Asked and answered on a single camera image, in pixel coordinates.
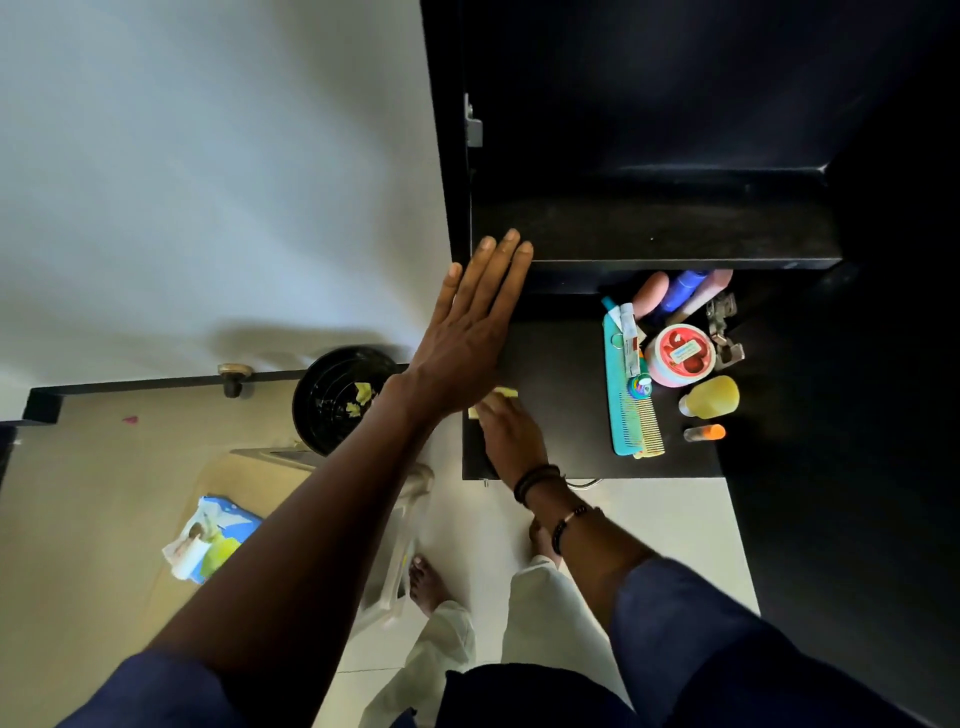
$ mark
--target small bottle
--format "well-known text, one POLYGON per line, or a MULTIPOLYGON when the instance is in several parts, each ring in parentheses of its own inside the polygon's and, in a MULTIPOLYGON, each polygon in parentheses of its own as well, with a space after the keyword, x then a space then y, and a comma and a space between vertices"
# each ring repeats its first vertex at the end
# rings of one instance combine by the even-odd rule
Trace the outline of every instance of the small bottle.
POLYGON ((729 415, 740 404, 740 390, 727 375, 701 382, 680 398, 680 411, 687 417, 711 420, 729 415))
POLYGON ((702 443, 705 440, 723 440, 727 430, 722 425, 704 425, 684 430, 684 439, 688 443, 702 443))
POLYGON ((637 338, 639 332, 636 330, 634 305, 632 303, 622 303, 620 305, 620 324, 623 327, 623 365, 627 370, 627 378, 639 376, 640 342, 637 338))

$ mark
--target wrist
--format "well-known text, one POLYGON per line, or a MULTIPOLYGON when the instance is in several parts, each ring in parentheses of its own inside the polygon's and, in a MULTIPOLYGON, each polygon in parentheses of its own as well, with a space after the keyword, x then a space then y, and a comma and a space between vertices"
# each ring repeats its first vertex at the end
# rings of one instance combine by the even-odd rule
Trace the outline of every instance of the wrist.
POLYGON ((435 427, 443 418, 432 405, 428 388, 423 386, 416 370, 407 370, 387 379, 383 392, 377 398, 393 401, 414 426, 435 427))

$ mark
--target toiletries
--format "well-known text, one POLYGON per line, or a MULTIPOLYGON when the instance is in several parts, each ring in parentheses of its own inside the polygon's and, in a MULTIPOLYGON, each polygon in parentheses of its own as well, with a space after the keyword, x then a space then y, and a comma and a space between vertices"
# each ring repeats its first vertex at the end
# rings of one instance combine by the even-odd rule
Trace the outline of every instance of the toiletries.
POLYGON ((727 375, 698 384, 680 398, 680 411, 687 417, 711 420, 729 415, 740 404, 740 390, 727 375))
POLYGON ((623 303, 620 306, 620 324, 623 330, 623 364, 627 370, 627 378, 639 376, 640 343, 637 340, 634 305, 632 303, 623 303))
POLYGON ((670 286, 666 289, 666 295, 660 305, 657 306, 657 315, 666 316, 666 314, 673 313, 680 308, 708 275, 709 271, 683 271, 680 273, 670 281, 670 286))
POLYGON ((642 319, 656 308, 670 285, 670 277, 663 271, 657 271, 640 286, 634 296, 634 318, 642 319))
POLYGON ((710 299, 730 285, 732 278, 733 271, 729 269, 710 271, 710 275, 697 286, 697 290, 693 292, 693 295, 690 296, 686 303, 667 318, 666 323, 670 325, 685 321, 688 316, 707 305, 710 299))
POLYGON ((644 350, 650 376, 665 387, 684 387, 706 378, 716 364, 707 335, 689 324, 667 327, 644 350))
POLYGON ((704 425, 703 427, 689 427, 684 430, 684 439, 688 443, 723 440, 726 436, 727 430, 722 425, 704 425))

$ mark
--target cabinet door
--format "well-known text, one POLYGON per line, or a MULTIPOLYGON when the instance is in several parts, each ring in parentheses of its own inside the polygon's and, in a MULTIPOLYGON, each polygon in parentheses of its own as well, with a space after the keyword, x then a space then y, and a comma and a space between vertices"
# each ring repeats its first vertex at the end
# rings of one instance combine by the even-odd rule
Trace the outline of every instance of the cabinet door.
POLYGON ((735 328, 747 359, 719 451, 763 616, 956 725, 957 347, 932 280, 845 263, 735 328))

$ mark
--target bottle cap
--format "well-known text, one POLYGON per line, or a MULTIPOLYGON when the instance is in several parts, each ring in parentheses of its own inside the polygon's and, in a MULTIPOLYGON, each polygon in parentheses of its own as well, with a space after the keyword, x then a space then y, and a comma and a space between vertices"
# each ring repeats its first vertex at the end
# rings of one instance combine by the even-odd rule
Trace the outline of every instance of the bottle cap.
POLYGON ((723 440, 727 436, 727 429, 722 425, 707 425, 704 427, 704 440, 723 440))

